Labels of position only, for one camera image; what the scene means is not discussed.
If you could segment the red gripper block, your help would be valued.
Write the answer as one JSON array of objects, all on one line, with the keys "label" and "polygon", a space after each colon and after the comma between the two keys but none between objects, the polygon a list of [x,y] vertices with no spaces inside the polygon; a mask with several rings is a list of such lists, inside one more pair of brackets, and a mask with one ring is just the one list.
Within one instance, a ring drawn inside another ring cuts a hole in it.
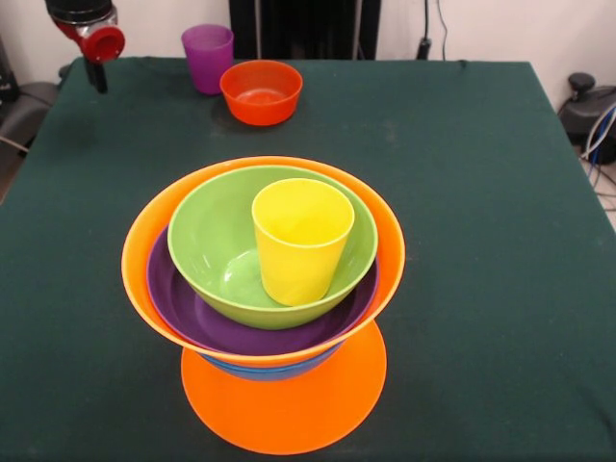
[{"label": "red gripper block", "polygon": [[103,63],[119,57],[125,46],[125,36],[115,18],[105,18],[86,24],[69,24],[55,20],[64,35],[74,41],[86,58],[84,60],[90,84],[105,94],[108,91]]}]

